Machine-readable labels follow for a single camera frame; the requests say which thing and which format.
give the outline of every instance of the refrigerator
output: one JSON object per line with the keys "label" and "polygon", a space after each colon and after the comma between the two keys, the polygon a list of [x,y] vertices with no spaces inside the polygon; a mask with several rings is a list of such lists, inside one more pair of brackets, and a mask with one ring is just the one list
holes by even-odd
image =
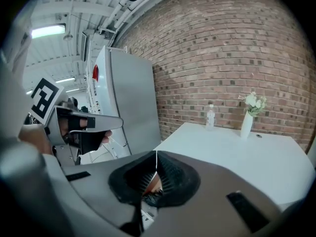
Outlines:
{"label": "refrigerator", "polygon": [[104,46],[95,65],[100,114],[123,119],[105,147],[118,158],[153,150],[160,131],[151,62]]}

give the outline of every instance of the white table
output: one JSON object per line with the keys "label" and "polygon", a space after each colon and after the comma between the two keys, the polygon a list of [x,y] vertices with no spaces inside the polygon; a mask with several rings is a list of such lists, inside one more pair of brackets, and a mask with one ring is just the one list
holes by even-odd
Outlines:
{"label": "white table", "polygon": [[219,127],[206,131],[204,125],[184,123],[155,150],[223,166],[261,190],[282,210],[306,196],[315,171],[291,137],[251,132],[242,140],[239,133]]}

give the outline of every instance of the brick wall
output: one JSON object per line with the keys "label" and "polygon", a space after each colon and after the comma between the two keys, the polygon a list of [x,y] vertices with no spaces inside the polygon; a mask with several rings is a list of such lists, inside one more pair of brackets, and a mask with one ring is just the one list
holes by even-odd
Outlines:
{"label": "brick wall", "polygon": [[278,0],[164,0],[118,40],[152,61],[162,139],[184,122],[240,129],[239,95],[268,106],[253,131],[293,137],[305,150],[316,122],[315,60],[299,24]]}

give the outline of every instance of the light fixture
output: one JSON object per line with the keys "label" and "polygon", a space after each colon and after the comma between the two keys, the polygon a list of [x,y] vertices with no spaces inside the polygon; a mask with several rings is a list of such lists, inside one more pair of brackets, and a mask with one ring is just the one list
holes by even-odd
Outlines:
{"label": "light fixture", "polygon": [[76,79],[76,78],[71,77],[71,78],[67,78],[67,79],[63,79],[63,80],[56,81],[56,83],[65,82],[65,81],[73,81],[73,80],[75,80],[75,79]]}
{"label": "light fixture", "polygon": [[71,41],[73,39],[73,36],[70,34],[70,32],[68,32],[64,37],[63,40],[64,41]]}
{"label": "light fixture", "polygon": [[55,35],[55,34],[64,34],[66,30],[65,24],[52,25],[42,28],[37,28],[32,30],[32,38],[36,39],[39,37]]}
{"label": "light fixture", "polygon": [[70,89],[70,90],[67,90],[66,92],[72,92],[72,91],[77,91],[77,90],[80,90],[79,88],[78,89]]}

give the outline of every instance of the white wall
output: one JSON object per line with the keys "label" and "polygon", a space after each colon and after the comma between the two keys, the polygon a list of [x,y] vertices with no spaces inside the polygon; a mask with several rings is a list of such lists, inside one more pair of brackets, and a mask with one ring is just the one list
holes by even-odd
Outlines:
{"label": "white wall", "polygon": [[70,92],[68,93],[69,97],[74,97],[77,99],[78,101],[78,109],[80,110],[82,106],[86,106],[88,107],[88,109],[90,110],[90,105],[89,105],[89,101],[88,101],[88,93],[86,91],[79,91],[79,92]]}

